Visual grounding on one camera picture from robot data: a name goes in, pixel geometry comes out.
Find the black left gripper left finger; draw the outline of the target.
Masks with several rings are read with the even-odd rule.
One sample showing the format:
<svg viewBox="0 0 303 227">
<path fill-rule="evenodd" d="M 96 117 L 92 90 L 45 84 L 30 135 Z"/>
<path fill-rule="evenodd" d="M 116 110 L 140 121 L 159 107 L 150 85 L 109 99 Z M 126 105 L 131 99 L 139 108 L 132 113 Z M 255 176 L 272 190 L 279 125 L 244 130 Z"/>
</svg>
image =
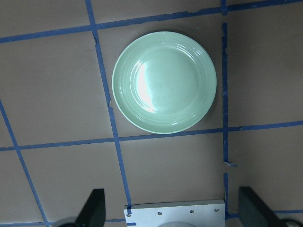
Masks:
<svg viewBox="0 0 303 227">
<path fill-rule="evenodd" d="M 105 224 L 105 191 L 92 190 L 77 217 L 64 218 L 54 223 L 55 227 L 103 227 Z"/>
</svg>

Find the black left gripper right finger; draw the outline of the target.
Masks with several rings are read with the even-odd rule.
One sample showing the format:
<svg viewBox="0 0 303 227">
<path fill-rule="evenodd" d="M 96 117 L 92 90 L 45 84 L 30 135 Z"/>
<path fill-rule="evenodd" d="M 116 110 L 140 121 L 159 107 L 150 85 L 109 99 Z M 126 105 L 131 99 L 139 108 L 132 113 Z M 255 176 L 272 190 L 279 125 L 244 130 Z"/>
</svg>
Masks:
<svg viewBox="0 0 303 227">
<path fill-rule="evenodd" d="M 301 227 L 291 218 L 280 219 L 252 188 L 241 186 L 238 190 L 238 215 L 244 227 Z"/>
</svg>

